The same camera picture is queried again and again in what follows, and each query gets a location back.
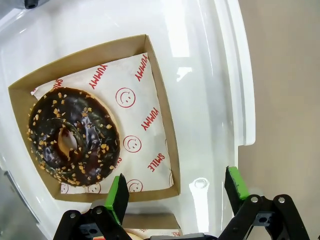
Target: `donut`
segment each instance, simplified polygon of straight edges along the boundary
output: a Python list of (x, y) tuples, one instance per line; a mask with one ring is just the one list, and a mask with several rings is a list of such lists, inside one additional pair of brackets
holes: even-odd
[[(34, 104), (27, 127), (39, 167), (59, 182), (89, 186), (106, 178), (117, 164), (116, 122), (107, 106), (88, 92), (52, 89)], [(74, 137), (74, 149), (64, 135)]]

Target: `white surface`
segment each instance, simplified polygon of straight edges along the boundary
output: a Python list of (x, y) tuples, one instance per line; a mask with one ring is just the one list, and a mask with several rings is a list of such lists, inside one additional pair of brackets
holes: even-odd
[[(230, 15), (222, 13), (238, 5), (226, 1), (51, 0), (0, 32), (0, 100), (6, 113), (0, 115), (2, 165), (11, 171), (46, 236), (54, 236), (66, 210), (81, 211), (90, 204), (50, 196), (24, 147), (7, 87), (63, 56), (138, 34), (149, 35), (166, 87), (180, 158), (181, 195), (130, 203), (128, 212), (173, 212), (185, 234), (220, 234), (232, 216), (223, 185), (225, 167), (237, 164), (238, 145), (247, 142), (240, 141), (244, 129), (239, 126), (249, 114), (240, 114), (239, 106), (245, 106), (243, 100), (253, 101), (239, 97), (236, 90), (241, 90), (240, 82), (234, 82), (241, 71), (234, 69), (235, 63), (250, 63), (239, 57), (238, 48), (246, 49), (241, 44), (236, 48), (225, 34), (234, 30)], [(242, 22), (239, 12), (232, 17)], [(206, 198), (194, 200), (192, 183)]]

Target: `silver screw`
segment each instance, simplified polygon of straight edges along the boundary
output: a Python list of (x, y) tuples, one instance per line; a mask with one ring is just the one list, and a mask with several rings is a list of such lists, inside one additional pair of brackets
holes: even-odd
[(257, 203), (257, 202), (258, 202), (258, 198), (257, 198), (256, 196), (253, 196), (253, 197), (251, 198), (251, 202)]
[(284, 197), (279, 197), (279, 203), (283, 204), (285, 202), (285, 198)]

